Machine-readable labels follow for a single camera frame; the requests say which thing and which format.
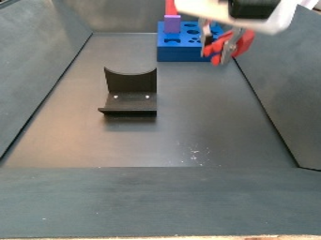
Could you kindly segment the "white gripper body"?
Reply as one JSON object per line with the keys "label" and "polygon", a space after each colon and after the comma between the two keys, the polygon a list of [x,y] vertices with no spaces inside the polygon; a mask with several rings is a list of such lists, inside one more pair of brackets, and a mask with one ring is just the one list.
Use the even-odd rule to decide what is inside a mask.
{"label": "white gripper body", "polygon": [[174,0],[180,13],[275,35],[292,23],[298,0]]}

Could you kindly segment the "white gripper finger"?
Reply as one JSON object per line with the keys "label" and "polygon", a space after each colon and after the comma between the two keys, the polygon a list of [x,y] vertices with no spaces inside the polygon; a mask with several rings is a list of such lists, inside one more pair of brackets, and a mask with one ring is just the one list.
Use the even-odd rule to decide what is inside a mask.
{"label": "white gripper finger", "polygon": [[232,60],[232,54],[237,50],[237,41],[245,34],[245,28],[233,27],[228,33],[229,39],[224,43],[224,50],[221,53],[221,64],[225,65]]}
{"label": "white gripper finger", "polygon": [[[201,30],[201,43],[203,43],[203,47],[205,48],[213,42],[212,21],[205,18],[200,18],[199,26],[200,26],[200,30]],[[201,52],[203,52],[201,56],[205,56],[204,48],[201,49]]]}

